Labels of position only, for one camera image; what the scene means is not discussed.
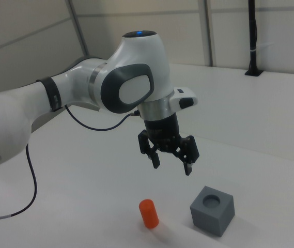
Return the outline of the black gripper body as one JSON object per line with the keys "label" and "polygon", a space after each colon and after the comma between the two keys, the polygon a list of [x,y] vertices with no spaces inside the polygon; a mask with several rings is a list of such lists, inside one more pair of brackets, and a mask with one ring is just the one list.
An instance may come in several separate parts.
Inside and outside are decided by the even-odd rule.
{"label": "black gripper body", "polygon": [[143,137],[146,144],[149,141],[161,152],[175,153],[180,145],[179,124],[176,113],[161,120],[144,120],[146,130]]}

